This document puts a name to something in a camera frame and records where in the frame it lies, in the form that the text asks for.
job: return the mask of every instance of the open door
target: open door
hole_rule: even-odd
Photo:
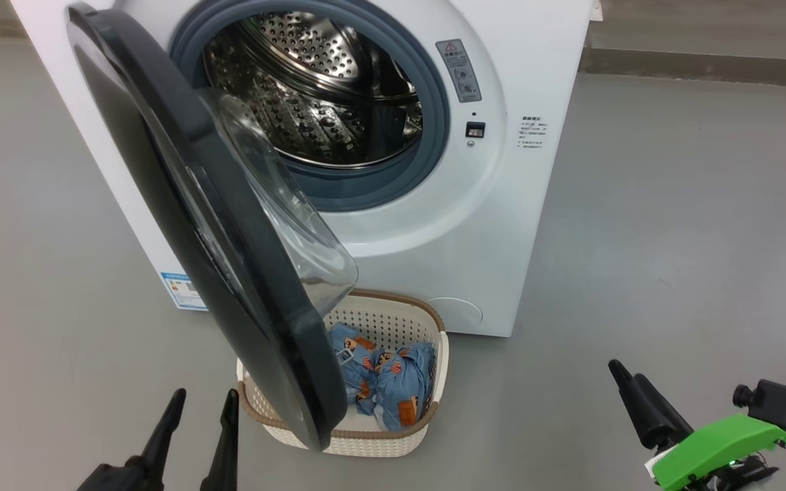
[[[346,413],[322,315],[355,263],[250,110],[195,91],[118,10],[76,4],[68,33],[87,86],[184,270],[281,419],[322,450]]]

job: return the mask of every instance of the laundry basket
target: laundry basket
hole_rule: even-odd
[[[435,366],[431,371],[433,397],[424,407],[424,416],[414,426],[400,432],[371,431],[368,423],[374,423],[372,417],[356,414],[355,406],[350,405],[347,416],[332,432],[330,447],[324,451],[353,457],[400,457],[411,453],[423,441],[428,423],[439,409],[439,401],[445,391],[448,341],[441,317],[418,299],[355,290],[324,321],[327,329],[336,323],[346,323],[377,344],[378,348],[400,348],[413,342],[431,342],[436,347]],[[277,441],[305,448],[272,409],[241,360],[238,360],[236,370],[238,395],[247,414],[262,423]]]

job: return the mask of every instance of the clothes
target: clothes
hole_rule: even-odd
[[[423,416],[424,403],[433,389],[430,370],[435,354],[431,343],[418,342],[378,355],[375,417],[384,430],[398,432]]]
[[[359,414],[371,415],[378,383],[375,371],[375,343],[363,338],[356,329],[336,323],[330,329],[330,341],[339,355],[347,403],[356,404]]]

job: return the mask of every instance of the blue and white sticker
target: blue and white sticker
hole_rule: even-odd
[[[205,302],[202,301],[202,297],[199,296],[199,292],[196,292],[196,287],[190,281],[190,276],[178,273],[160,274],[178,308],[208,311]]]

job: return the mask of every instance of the brown basket rim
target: brown basket rim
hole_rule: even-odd
[[[431,306],[427,304],[425,301],[420,301],[420,299],[412,298],[406,295],[399,295],[398,293],[387,293],[387,292],[378,292],[374,290],[362,290],[362,289],[355,289],[350,293],[351,296],[358,296],[358,297],[365,297],[365,298],[374,298],[374,299],[387,299],[387,301],[398,301],[400,303],[406,303],[409,305],[413,305],[414,307],[420,308],[424,310],[427,314],[430,314],[430,317],[433,317],[434,322],[436,323],[436,327],[439,328],[439,332],[445,331],[445,323],[442,321],[439,313]],[[271,419],[271,417],[262,416],[256,409],[250,405],[250,399],[247,398],[246,393],[246,386],[244,385],[244,381],[238,381],[238,402],[241,404],[242,408],[244,408],[244,412],[247,413],[253,420],[261,425],[264,426],[271,426],[274,428],[280,428],[281,430],[290,431],[287,428],[287,425],[280,419]],[[420,432],[424,429],[424,426],[427,426],[430,423],[430,419],[433,419],[435,416],[436,411],[439,410],[439,403],[437,401],[433,401],[430,403],[430,408],[426,411],[423,417],[421,417],[420,421],[418,421],[417,425],[409,426],[409,428],[399,431],[399,432],[356,432],[353,430],[333,430],[332,437],[333,438],[358,438],[358,439],[399,439],[399,438],[406,438],[409,437],[417,432]]]

